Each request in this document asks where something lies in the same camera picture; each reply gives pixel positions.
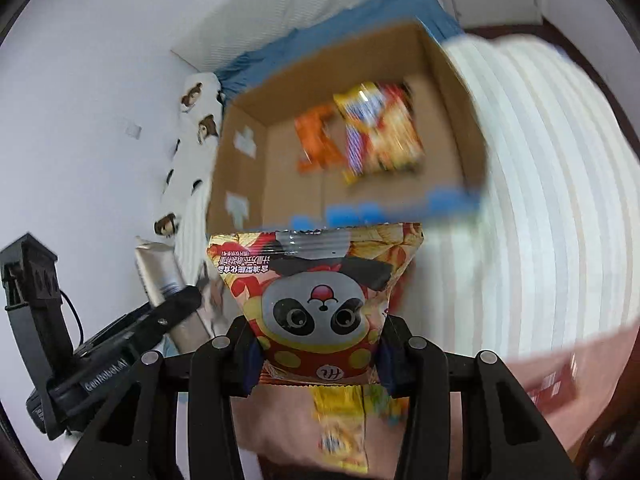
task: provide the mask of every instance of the screw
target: screw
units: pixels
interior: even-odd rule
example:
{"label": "screw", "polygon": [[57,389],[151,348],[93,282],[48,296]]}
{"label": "screw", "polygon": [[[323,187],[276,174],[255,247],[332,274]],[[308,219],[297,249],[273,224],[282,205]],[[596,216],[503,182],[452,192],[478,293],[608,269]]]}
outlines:
{"label": "screw", "polygon": [[152,365],[156,361],[158,361],[158,352],[151,351],[142,354],[142,362],[145,365]]}
{"label": "screw", "polygon": [[493,352],[485,350],[484,352],[482,352],[480,354],[480,360],[483,363],[487,363],[488,365],[493,365],[493,364],[496,364],[498,362],[498,356],[496,354],[494,354]]}
{"label": "screw", "polygon": [[409,346],[411,348],[415,348],[416,350],[422,350],[423,348],[427,348],[427,340],[416,335],[409,339]]}
{"label": "screw", "polygon": [[213,345],[213,348],[222,350],[223,348],[226,348],[231,344],[231,339],[229,339],[226,335],[219,335],[213,338],[211,344]]}

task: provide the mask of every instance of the yellow snack bag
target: yellow snack bag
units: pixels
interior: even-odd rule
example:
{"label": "yellow snack bag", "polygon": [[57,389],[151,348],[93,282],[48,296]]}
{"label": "yellow snack bag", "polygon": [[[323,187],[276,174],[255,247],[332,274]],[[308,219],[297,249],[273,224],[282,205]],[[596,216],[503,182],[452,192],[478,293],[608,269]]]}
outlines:
{"label": "yellow snack bag", "polygon": [[404,85],[363,83],[334,95],[347,132],[347,182],[377,171],[414,168],[424,157]]}
{"label": "yellow snack bag", "polygon": [[348,471],[369,470],[364,449],[364,406],[360,386],[310,386],[328,463]]}

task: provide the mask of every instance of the black bracket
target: black bracket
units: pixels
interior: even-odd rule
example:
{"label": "black bracket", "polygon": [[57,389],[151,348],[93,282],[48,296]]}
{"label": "black bracket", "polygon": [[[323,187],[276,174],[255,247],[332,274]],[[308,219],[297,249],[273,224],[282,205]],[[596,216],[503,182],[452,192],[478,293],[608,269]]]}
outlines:
{"label": "black bracket", "polygon": [[[60,480],[178,480],[177,393],[189,392],[192,480],[242,480],[230,396],[248,396],[264,363],[244,317],[193,354],[148,352],[105,402]],[[442,352],[388,316],[376,367],[394,397],[411,398],[397,480],[449,476],[450,392],[462,394],[464,480],[572,480],[574,467],[535,405],[493,352]]]}

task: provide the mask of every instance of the snack bag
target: snack bag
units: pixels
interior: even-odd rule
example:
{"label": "snack bag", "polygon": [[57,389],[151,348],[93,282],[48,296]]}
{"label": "snack bag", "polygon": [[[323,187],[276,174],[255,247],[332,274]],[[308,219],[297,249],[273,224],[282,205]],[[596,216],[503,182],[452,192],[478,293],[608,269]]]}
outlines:
{"label": "snack bag", "polygon": [[216,235],[207,253],[274,378],[366,384],[389,296],[422,240],[405,223]]}
{"label": "snack bag", "polygon": [[344,163],[340,150],[324,131],[324,122],[335,113],[334,104],[329,103],[311,108],[296,118],[296,133],[305,151],[305,160],[298,163],[300,173]]}
{"label": "snack bag", "polygon": [[347,182],[420,163],[424,150],[404,86],[367,82],[334,95],[334,101],[347,125]]}
{"label": "snack bag", "polygon": [[327,463],[347,471],[369,470],[364,448],[362,386],[310,386],[320,424],[318,447]]}
{"label": "snack bag", "polygon": [[362,387],[364,411],[386,420],[389,425],[406,420],[409,413],[409,398],[393,399],[382,384],[364,384]]}
{"label": "snack bag", "polygon": [[537,409],[547,416],[578,397],[575,381],[577,366],[575,355],[539,382],[528,384],[525,391]]}

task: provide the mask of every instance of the open cardboard box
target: open cardboard box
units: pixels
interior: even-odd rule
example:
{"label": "open cardboard box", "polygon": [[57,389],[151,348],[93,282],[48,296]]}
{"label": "open cardboard box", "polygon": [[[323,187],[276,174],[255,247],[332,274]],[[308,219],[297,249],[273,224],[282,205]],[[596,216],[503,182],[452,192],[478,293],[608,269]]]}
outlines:
{"label": "open cardboard box", "polygon": [[[413,172],[348,186],[343,167],[300,174],[295,117],[365,82],[404,82],[425,150]],[[344,153],[339,114],[327,131]],[[421,23],[403,23],[320,50],[239,96],[227,108],[213,173],[207,232],[332,228],[473,209],[486,150],[472,100]]]}

